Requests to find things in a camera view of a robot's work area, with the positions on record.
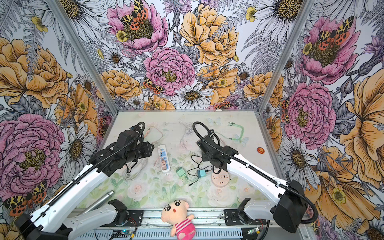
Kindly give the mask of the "pink plug adapter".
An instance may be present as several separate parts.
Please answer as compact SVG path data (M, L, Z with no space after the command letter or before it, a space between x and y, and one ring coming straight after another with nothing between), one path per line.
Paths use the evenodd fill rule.
M162 170L166 170L167 169L166 161L164 161L164 160L161 161L161 167L162 167Z

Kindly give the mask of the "green plug adapter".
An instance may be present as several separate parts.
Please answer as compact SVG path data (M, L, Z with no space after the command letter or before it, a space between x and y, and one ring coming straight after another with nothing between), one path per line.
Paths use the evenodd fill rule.
M188 176L187 176L187 173L186 171L184 170L183 167L179 167L176 169L176 173L177 175L180 177L180 179L182 180L188 180Z

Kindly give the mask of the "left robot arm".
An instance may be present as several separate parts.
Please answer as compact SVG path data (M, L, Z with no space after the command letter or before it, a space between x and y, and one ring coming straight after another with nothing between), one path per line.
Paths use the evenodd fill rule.
M99 184L128 163L152 155L154 145L144 140L145 123L140 122L119 134L115 143L96 152L83 170L56 196L31 214L15 220L23 240L70 240L84 232L107 224L124 225L127 207L111 200L104 207L72 220L68 216Z

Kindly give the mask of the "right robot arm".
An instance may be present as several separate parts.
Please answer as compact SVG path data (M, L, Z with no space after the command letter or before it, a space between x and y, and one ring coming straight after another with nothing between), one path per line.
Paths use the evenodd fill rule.
M251 198L242 200L238 207L238 218L244 224L258 219L273 220L287 232L295 233L299 225L311 224L318 219L315 204L305 196L299 182L288 182L263 171L237 150L216 144L208 135L200 137L197 145L204 161L245 180L268 199L264 205Z

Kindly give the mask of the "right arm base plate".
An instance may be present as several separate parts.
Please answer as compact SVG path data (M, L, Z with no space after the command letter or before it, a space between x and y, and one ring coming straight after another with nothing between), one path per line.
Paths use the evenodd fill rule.
M237 209L224 209L223 219L226 226L266 226L266 220L251 220L246 218L244 214L239 215Z

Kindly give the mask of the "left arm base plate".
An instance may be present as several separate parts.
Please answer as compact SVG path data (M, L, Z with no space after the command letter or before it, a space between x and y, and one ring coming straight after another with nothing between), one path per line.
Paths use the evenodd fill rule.
M143 210L125 210L118 213L114 224L117 227L140 227L143 217Z

